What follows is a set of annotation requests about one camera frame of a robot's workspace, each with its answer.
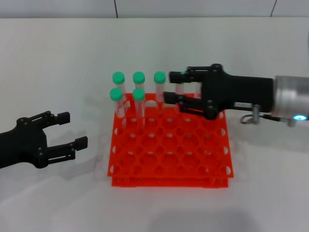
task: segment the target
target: white tabletop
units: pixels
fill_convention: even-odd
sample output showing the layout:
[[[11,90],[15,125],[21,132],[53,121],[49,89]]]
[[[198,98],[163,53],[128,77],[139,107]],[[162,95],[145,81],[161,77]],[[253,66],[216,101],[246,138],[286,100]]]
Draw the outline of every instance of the white tabletop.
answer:
[[[228,111],[226,189],[114,188],[106,176],[112,74],[223,64],[232,75],[309,75],[309,18],[1,19],[0,131],[69,111],[49,145],[87,135],[76,160],[0,170],[1,232],[290,232],[309,228],[308,127],[241,125]],[[194,88],[186,85],[186,90]]]

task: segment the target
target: orange plastic rack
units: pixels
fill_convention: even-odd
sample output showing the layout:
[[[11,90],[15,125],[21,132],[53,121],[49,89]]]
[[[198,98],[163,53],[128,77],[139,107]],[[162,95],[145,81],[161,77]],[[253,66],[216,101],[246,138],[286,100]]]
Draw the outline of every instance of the orange plastic rack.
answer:
[[[132,94],[126,97],[131,106],[126,117],[114,115],[112,186],[228,187],[233,169],[224,113],[208,121],[156,102],[139,119]],[[149,100],[155,94],[147,93],[146,105]]]

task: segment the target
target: metal cylinder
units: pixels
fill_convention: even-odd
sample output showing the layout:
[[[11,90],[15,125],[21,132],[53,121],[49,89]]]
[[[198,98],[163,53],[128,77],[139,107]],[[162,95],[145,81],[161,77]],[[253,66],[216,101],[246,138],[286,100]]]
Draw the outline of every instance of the metal cylinder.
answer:
[[[272,116],[294,118],[309,116],[309,78],[276,76]]]

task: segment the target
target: green cap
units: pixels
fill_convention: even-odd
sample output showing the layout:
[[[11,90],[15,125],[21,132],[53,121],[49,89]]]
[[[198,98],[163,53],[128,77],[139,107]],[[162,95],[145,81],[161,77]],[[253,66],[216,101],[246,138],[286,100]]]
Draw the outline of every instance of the green cap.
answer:
[[[133,90],[133,99],[136,101],[142,101],[145,99],[145,91],[141,88]]]
[[[113,101],[117,102],[122,99],[122,91],[120,88],[112,88],[110,91],[110,97]]]
[[[165,72],[155,72],[154,82],[156,82],[157,84],[164,84],[165,81],[166,81]]]
[[[143,72],[136,72],[133,74],[133,81],[135,84],[143,84],[145,82],[145,75]]]
[[[115,72],[112,75],[112,81],[116,85],[121,85],[123,82],[125,82],[125,75],[122,72]]]

